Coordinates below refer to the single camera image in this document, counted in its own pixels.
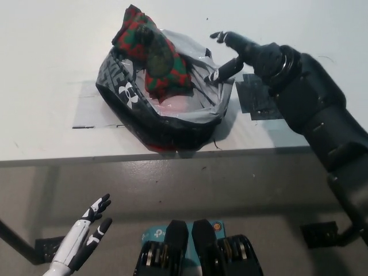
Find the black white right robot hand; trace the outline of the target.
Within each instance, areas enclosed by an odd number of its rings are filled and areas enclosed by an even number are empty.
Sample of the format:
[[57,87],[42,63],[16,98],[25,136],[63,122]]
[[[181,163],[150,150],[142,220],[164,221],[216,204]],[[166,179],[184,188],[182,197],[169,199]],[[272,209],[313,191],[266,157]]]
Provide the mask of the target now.
[[252,40],[231,31],[220,31],[210,35],[219,44],[224,43],[237,52],[233,58],[205,77],[205,83],[216,84],[226,81],[240,72],[244,65],[254,69],[260,78],[271,78],[281,72],[286,58],[276,43],[259,45]]

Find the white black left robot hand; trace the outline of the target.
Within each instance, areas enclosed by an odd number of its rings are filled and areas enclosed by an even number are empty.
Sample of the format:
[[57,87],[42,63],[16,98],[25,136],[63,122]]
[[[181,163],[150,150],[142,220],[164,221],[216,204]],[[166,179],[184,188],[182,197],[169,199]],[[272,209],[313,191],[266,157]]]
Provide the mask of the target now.
[[103,211],[111,204],[109,198],[110,195],[106,194],[97,199],[75,222],[62,240],[45,275],[72,275],[84,265],[112,224],[112,219],[106,218],[89,234],[91,224],[102,218]]

